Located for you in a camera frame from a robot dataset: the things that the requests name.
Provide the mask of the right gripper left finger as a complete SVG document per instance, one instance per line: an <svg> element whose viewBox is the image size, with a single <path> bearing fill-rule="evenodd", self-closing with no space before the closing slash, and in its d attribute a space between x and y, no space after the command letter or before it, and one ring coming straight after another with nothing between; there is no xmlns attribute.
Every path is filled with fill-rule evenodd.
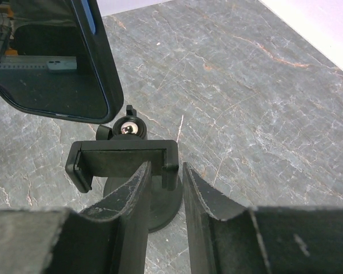
<svg viewBox="0 0 343 274"><path fill-rule="evenodd" d="M151 164L81 212L0 209L0 273L143 273Z"/></svg>

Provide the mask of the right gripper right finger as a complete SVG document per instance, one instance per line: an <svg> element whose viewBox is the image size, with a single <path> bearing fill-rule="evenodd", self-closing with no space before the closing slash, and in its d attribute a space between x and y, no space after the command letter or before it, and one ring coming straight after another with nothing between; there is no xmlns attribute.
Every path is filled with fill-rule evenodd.
<svg viewBox="0 0 343 274"><path fill-rule="evenodd" d="M192 273L343 273L343 207L244 207L189 163L183 187Z"/></svg>

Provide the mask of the black phone stand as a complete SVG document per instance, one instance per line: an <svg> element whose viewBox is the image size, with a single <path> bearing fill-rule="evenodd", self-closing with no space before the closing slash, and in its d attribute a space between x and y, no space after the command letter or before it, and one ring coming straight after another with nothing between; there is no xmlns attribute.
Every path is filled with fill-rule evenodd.
<svg viewBox="0 0 343 274"><path fill-rule="evenodd" d="M98 126L95 140L77 141L71 146L65 170L81 193L92 189L94 177L106 178L107 196L136 172L143 162L151 163L149 232L166 227L182 202L178 144L175 140L151 140L146 123L128 105L126 115L108 127Z"/></svg>

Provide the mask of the black smartphone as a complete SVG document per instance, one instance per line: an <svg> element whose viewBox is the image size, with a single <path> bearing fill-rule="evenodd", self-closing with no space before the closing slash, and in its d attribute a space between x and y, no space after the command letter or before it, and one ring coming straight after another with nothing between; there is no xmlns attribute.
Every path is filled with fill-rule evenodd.
<svg viewBox="0 0 343 274"><path fill-rule="evenodd" d="M123 91L96 1L0 1L0 96L19 111L110 122Z"/></svg>

